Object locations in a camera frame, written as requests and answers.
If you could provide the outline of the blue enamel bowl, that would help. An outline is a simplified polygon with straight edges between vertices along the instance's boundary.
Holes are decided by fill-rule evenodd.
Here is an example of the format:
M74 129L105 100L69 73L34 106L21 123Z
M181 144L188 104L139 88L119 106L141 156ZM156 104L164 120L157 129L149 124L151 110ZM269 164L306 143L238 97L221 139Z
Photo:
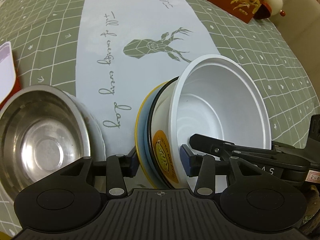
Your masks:
M174 189L179 186L176 168L173 165L173 151L169 144L169 108L177 77L166 82L156 94L145 126L145 150L149 165L159 179Z

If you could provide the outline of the white yellow-rimmed ceramic bowl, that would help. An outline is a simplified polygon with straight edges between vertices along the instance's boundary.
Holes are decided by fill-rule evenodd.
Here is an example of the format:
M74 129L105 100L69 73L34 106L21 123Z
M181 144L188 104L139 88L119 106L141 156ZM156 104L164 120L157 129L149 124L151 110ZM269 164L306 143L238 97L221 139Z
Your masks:
M152 185L153 188L156 189L167 189L168 186L163 182L163 180L158 178L156 172L154 172L151 166L149 165L148 159L146 157L144 131L151 104L158 91L165 84L166 82L161 83L145 97L138 111L135 123L135 147L140 162L140 166L149 183Z

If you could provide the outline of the white plastic bowl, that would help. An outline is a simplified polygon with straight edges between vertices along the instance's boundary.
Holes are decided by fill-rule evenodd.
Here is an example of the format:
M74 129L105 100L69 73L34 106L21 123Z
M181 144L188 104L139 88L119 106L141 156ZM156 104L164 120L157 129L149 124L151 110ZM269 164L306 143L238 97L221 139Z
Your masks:
M236 145L270 149L271 129L263 98L251 77L233 60L208 54L192 61L178 77L169 108L169 144L179 186L189 178L180 146L194 134Z

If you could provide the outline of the stainless steel bowl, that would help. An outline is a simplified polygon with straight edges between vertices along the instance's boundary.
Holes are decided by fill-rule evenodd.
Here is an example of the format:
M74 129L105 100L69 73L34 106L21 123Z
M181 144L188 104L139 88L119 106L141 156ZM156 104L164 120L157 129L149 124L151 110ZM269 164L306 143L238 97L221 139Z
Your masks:
M1 188L10 203L32 183L90 155L85 119L65 92L29 86L1 109Z

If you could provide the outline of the lilac plastic tray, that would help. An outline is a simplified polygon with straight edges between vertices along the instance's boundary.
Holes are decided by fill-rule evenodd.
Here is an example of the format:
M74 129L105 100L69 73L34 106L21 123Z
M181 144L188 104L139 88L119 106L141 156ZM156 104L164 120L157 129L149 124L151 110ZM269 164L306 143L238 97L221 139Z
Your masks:
M11 42L1 45L0 60L0 103L1 108L19 90L21 85L14 65Z

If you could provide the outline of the floral white plate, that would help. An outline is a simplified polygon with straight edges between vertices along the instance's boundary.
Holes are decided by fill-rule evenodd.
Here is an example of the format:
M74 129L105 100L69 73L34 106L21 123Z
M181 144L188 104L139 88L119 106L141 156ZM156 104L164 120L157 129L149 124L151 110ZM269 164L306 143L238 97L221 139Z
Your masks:
M106 161L106 147L103 139L101 129L94 118L89 112L87 107L79 101L75 96L65 92L71 100L76 104L80 111L88 130L89 143L91 147L91 157L93 161Z

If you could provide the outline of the green grid tablecloth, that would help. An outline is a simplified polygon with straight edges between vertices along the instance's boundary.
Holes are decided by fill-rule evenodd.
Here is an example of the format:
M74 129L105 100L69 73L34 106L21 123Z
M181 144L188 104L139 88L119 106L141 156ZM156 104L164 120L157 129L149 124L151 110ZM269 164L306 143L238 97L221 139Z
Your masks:
M306 143L319 110L312 84L270 21L243 23L206 0L5 0L1 42L11 42L22 87L73 94L105 138L133 146L140 104L156 85L203 54L220 52L250 75L267 107L272 138Z

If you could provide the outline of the beige sofa chair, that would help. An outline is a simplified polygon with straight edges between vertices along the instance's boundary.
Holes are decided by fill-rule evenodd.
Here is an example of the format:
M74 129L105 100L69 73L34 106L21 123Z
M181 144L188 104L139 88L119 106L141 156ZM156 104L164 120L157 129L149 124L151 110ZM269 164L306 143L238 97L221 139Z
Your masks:
M283 0L285 16L271 21L303 64L319 65L319 3L316 0Z

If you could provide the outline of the white egg-shaped toy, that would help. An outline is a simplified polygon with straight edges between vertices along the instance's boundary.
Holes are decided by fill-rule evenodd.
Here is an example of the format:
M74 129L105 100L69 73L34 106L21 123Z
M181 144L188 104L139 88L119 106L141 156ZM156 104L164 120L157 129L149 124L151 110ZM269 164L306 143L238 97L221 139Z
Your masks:
M283 0L263 0L253 18L263 20L274 15L286 16L285 11L283 11Z

